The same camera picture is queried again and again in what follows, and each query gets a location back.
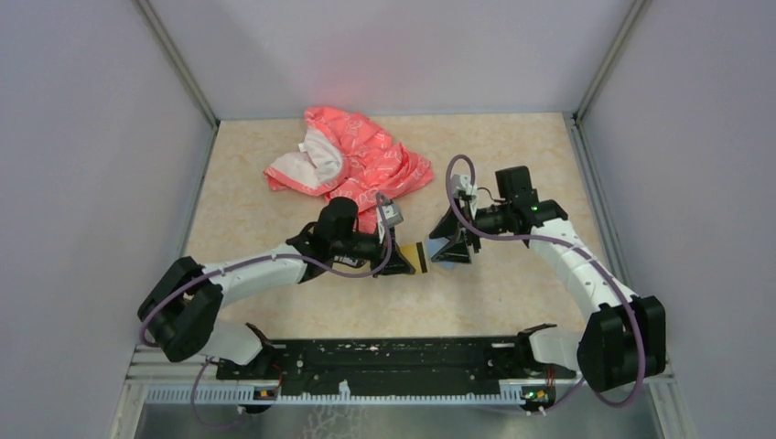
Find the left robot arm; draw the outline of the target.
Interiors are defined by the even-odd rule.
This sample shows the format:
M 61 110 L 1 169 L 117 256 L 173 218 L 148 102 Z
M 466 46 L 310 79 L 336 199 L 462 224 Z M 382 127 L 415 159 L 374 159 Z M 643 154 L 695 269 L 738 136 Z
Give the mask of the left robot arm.
M 394 237 L 402 211 L 383 195 L 374 211 L 375 231 L 359 231 L 355 201 L 337 197 L 317 220 L 270 251 L 210 264 L 177 259 L 138 308 L 140 343 L 160 348 L 171 362 L 203 355 L 230 361 L 254 379 L 267 376 L 275 364 L 274 346 L 253 324 L 221 320 L 221 310 L 324 273 L 350 279 L 414 273 Z

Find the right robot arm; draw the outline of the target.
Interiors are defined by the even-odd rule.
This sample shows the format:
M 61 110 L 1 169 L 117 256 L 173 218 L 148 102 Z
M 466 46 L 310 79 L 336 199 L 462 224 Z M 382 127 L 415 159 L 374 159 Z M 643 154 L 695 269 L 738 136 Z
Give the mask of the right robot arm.
M 660 375 L 666 368 L 666 313 L 655 296 L 640 297 L 581 240 L 553 199 L 541 200 L 526 166 L 497 171 L 498 198 L 479 207 L 472 175 L 446 172 L 449 208 L 430 233 L 447 239 L 432 259 L 469 263 L 480 241 L 521 241 L 552 269 L 586 321 L 581 333 L 554 324 L 519 333 L 515 364 L 527 377 L 550 365 L 573 370 L 597 392 Z

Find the beige blue card holder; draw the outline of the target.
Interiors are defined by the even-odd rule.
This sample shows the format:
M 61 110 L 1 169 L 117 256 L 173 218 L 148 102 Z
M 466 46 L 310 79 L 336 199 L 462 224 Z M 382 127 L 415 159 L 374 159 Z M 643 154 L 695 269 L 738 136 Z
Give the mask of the beige blue card holder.
M 458 265 L 471 264 L 472 257 L 465 241 L 451 241 L 448 238 L 425 240 L 428 259 L 449 270 Z

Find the gold black-stripe credit card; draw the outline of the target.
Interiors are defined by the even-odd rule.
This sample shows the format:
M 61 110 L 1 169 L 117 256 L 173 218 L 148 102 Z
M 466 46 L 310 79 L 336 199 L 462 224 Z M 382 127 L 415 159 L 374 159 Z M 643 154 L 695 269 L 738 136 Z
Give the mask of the gold black-stripe credit card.
M 399 251 L 402 254 L 402 257 L 413 268 L 413 274 L 428 273 L 426 244 L 423 241 L 400 245 Z

